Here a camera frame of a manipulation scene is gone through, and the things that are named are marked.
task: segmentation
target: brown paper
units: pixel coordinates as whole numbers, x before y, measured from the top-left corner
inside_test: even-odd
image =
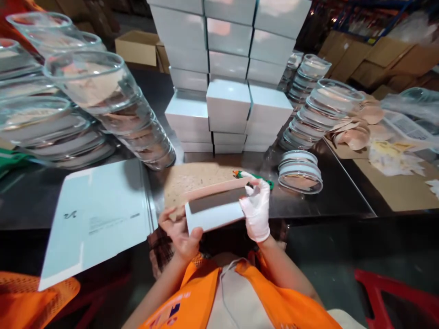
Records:
[[[439,180],[439,171],[432,164],[426,161],[421,162],[420,165],[425,168],[425,177],[418,174],[387,177],[373,167],[368,160],[356,159],[354,162],[393,211],[439,208],[439,199],[425,183],[428,180]]]

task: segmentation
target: white box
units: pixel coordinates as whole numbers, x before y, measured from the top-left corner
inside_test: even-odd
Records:
[[[206,17],[223,21],[253,25],[256,0],[204,0],[204,13]]]
[[[249,122],[265,123],[266,127],[283,126],[293,113],[287,96],[280,90],[266,84],[249,81],[252,108]]]
[[[253,145],[253,144],[245,144],[244,152],[266,152],[270,145]]]
[[[246,140],[246,144],[250,144],[250,145],[272,145],[276,139],[278,138],[278,134],[273,134],[273,135],[262,135],[261,133],[259,134],[253,134],[253,135],[248,135],[247,136],[247,140]]]
[[[175,131],[175,135],[180,142],[212,143],[212,133],[207,131],[188,131],[178,129]]]
[[[278,85],[284,74],[286,65],[263,62],[257,59],[250,59],[248,65],[247,79],[262,81]]]
[[[244,145],[247,135],[231,133],[214,133],[214,144]]]
[[[211,74],[245,80],[248,57],[209,51],[209,58]]]
[[[174,130],[209,131],[206,93],[177,90],[165,111]]]
[[[296,39],[310,7],[310,0],[259,0],[254,26]]]
[[[209,53],[207,50],[166,46],[169,64],[176,69],[209,73]]]
[[[243,134],[251,104],[247,82],[212,75],[206,96],[210,130]]]
[[[215,144],[215,154],[236,154],[242,153],[244,144],[242,145],[217,145]]]
[[[212,143],[188,143],[181,142],[182,149],[184,152],[194,152],[194,153],[212,153],[214,151],[214,146]]]
[[[153,5],[151,12],[157,33],[165,48],[169,45],[179,48],[207,49],[204,17]]]
[[[295,44],[296,40],[294,39],[288,39],[287,37],[270,32],[255,30],[250,58],[286,67]]]
[[[190,13],[203,15],[203,0],[148,0],[150,5],[187,11]]]
[[[177,89],[188,89],[207,92],[208,75],[169,67],[172,83]]]
[[[253,28],[246,25],[207,19],[209,50],[248,57]]]

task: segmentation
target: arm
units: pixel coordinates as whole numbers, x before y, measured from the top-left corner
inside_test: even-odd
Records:
[[[175,253],[160,278],[146,294],[122,329],[137,329],[179,289],[189,263]]]
[[[288,255],[278,246],[276,240],[270,235],[265,241],[257,244],[267,263],[273,283],[280,288],[292,289],[323,303],[311,282],[302,271],[294,264]]]

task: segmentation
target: worker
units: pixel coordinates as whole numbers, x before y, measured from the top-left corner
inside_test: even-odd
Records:
[[[262,254],[261,271],[230,253],[197,268],[191,261],[198,254],[202,228],[189,235],[182,209],[166,209],[159,224],[174,243],[174,256],[123,329],[340,328],[305,275],[270,235],[268,183],[252,177],[250,184],[253,188],[246,186],[247,197],[240,199],[240,205],[247,234]],[[175,221],[170,219],[174,212]]]

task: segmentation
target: open white box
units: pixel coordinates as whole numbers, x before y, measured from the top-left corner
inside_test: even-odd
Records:
[[[189,234],[196,227],[208,232],[243,219],[239,198],[246,196],[249,181],[249,177],[234,179],[185,193]]]

